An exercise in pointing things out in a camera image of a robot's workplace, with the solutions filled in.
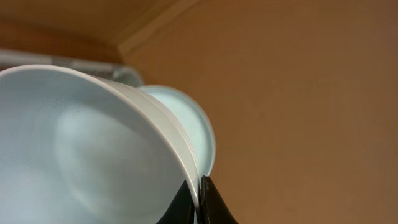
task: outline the brown background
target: brown background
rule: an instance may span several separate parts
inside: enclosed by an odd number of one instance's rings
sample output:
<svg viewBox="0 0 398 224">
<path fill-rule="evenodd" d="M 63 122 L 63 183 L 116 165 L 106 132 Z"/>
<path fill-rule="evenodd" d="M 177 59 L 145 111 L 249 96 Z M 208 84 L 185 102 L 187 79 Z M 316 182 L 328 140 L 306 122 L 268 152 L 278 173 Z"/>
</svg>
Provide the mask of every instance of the brown background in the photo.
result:
<svg viewBox="0 0 398 224">
<path fill-rule="evenodd" d="M 40 13 L 4 2 L 1 46 L 110 62 L 118 49 L 202 105 L 238 222 L 398 223 L 397 1 L 19 2 Z"/>
</svg>

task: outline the wooden panel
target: wooden panel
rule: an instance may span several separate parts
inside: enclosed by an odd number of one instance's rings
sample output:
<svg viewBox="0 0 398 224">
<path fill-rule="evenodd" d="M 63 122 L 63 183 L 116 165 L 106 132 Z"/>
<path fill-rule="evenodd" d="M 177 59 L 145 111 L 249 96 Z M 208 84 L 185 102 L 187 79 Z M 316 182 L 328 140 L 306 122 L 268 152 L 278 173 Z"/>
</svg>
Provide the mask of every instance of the wooden panel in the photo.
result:
<svg viewBox="0 0 398 224">
<path fill-rule="evenodd" d="M 64 57 L 121 63 L 115 47 L 74 35 L 51 32 L 0 19 L 0 48 Z"/>
<path fill-rule="evenodd" d="M 202 1 L 126 62 L 205 109 L 239 223 L 398 223 L 397 11 Z"/>
<path fill-rule="evenodd" d="M 3 0 L 0 16 L 114 44 L 145 26 L 173 2 L 175 0 Z"/>
</svg>

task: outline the brown wall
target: brown wall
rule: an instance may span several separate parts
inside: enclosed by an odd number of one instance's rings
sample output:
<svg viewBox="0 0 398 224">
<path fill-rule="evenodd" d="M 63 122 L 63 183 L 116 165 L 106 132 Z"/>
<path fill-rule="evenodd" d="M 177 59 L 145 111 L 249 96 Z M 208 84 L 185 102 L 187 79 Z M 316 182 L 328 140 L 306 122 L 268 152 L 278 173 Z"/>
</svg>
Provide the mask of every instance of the brown wall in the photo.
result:
<svg viewBox="0 0 398 224">
<path fill-rule="evenodd" d="M 126 62 L 208 113 L 240 223 L 398 223 L 396 1 L 202 1 Z"/>
</svg>

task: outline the wooden edge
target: wooden edge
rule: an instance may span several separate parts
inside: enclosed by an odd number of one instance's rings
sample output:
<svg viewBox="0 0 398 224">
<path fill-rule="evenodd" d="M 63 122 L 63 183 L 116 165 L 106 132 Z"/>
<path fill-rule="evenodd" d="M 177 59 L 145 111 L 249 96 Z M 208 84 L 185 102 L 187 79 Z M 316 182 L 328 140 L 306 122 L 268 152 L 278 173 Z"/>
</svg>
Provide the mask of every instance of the wooden edge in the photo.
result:
<svg viewBox="0 0 398 224">
<path fill-rule="evenodd" d="M 199 2 L 199 0 L 177 1 L 138 32 L 119 43 L 118 49 L 122 57 L 127 57 L 137 46 L 146 41 L 161 27 L 174 20 L 177 16 L 181 15 L 181 13 L 195 5 L 197 2 Z"/>
<path fill-rule="evenodd" d="M 3 18 L 0 18 L 0 30 L 0 48 L 99 62 L 122 62 L 115 46 L 75 35 L 31 27 Z"/>
</svg>

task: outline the wooden wall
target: wooden wall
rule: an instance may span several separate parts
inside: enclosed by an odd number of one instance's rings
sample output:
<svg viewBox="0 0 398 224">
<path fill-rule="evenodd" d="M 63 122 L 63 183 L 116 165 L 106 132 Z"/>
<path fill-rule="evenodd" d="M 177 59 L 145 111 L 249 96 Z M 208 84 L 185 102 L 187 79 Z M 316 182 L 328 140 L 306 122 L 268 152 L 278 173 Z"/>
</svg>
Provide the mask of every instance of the wooden wall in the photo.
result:
<svg viewBox="0 0 398 224">
<path fill-rule="evenodd" d="M 205 109 L 239 223 L 398 223 L 397 11 L 201 1 L 125 62 Z"/>
</svg>

